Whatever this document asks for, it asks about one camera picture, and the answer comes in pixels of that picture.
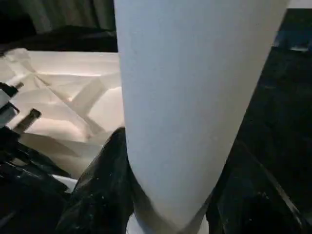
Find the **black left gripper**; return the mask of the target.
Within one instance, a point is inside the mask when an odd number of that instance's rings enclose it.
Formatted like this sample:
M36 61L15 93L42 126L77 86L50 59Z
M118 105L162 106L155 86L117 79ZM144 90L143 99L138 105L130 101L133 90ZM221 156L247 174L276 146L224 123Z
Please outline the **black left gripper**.
M0 83L0 129L20 112L11 103L11 99L17 93L18 89L15 86ZM49 157L17 140L0 142L0 176L46 191L65 192L68 187L55 179L53 175L70 176Z

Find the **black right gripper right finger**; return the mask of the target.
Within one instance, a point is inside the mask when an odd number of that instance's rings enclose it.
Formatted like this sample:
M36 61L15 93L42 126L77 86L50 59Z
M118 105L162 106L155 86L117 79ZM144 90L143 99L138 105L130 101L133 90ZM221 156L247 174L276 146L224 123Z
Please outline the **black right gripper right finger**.
M211 234L310 234L311 223L276 178L235 142L209 196Z

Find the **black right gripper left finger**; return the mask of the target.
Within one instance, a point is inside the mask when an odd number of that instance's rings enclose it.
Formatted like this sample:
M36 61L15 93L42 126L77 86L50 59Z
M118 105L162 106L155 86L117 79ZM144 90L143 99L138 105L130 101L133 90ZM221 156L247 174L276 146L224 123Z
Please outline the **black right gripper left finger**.
M57 234L124 234L134 212L125 128L117 128L78 179Z

